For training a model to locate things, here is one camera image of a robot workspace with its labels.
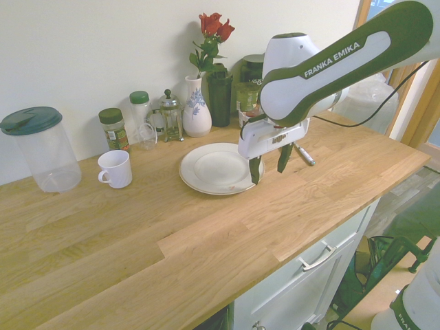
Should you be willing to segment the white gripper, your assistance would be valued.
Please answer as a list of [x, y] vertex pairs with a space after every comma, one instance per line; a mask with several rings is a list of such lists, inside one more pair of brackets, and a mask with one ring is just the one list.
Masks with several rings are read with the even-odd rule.
[[310, 119], [307, 118], [292, 127], [276, 128], [268, 120], [248, 121], [241, 130], [238, 143], [238, 152], [249, 160], [251, 181], [257, 185], [260, 181], [261, 156], [275, 149], [281, 148], [277, 171], [282, 173], [291, 157], [294, 143], [302, 139], [309, 128]]

